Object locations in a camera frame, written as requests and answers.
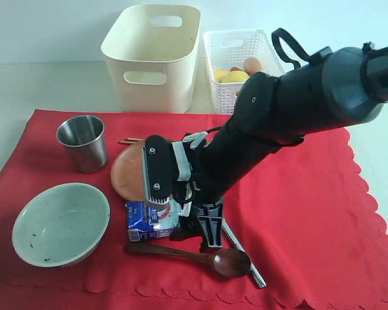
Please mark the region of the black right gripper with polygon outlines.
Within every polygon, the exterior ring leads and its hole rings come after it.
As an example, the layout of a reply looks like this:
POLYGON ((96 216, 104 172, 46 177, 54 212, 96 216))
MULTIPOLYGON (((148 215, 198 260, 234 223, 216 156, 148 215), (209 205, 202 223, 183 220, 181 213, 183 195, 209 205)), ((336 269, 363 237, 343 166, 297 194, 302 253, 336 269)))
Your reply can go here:
POLYGON ((179 216, 169 239, 180 242, 201 237, 201 253, 222 249, 224 189, 207 175, 194 174, 188 181, 173 181, 173 198, 181 207, 190 206, 187 216, 179 216))

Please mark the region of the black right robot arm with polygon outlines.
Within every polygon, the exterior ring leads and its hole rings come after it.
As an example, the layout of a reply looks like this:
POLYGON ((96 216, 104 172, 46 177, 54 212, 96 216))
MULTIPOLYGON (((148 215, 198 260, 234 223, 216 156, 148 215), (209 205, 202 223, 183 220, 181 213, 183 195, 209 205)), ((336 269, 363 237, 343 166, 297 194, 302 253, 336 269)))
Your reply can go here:
POLYGON ((260 161, 307 134, 370 122, 388 102, 388 47, 324 48, 303 59, 305 66, 294 63, 280 77, 252 75, 210 142, 206 132, 196 132, 173 144, 179 171, 190 172, 173 197, 191 208, 171 240, 200 236, 202 251, 219 248, 222 223, 211 211, 260 161))

